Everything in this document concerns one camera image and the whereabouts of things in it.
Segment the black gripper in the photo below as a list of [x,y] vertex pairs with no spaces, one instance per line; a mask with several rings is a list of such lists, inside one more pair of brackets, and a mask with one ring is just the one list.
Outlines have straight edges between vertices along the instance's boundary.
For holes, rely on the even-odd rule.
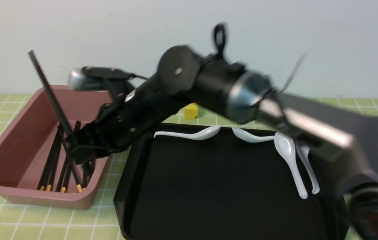
[[77,165],[122,152],[162,122],[162,90],[150,78],[129,94],[103,105],[97,117],[66,137],[67,149]]

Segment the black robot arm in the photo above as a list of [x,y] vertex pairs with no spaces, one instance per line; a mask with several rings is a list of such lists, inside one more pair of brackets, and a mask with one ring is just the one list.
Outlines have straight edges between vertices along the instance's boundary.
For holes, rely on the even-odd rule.
[[241,62],[224,58],[226,27],[213,30],[216,53],[200,56],[188,45],[166,50],[156,72],[129,94],[116,94],[108,80],[134,74],[85,66],[68,84],[76,91],[108,90],[112,102],[70,132],[67,145],[77,164],[125,150],[150,129],[193,102],[237,124],[262,122],[307,145],[322,160],[335,197],[350,193],[351,222],[365,240],[378,240],[378,116],[361,115],[297,97]]

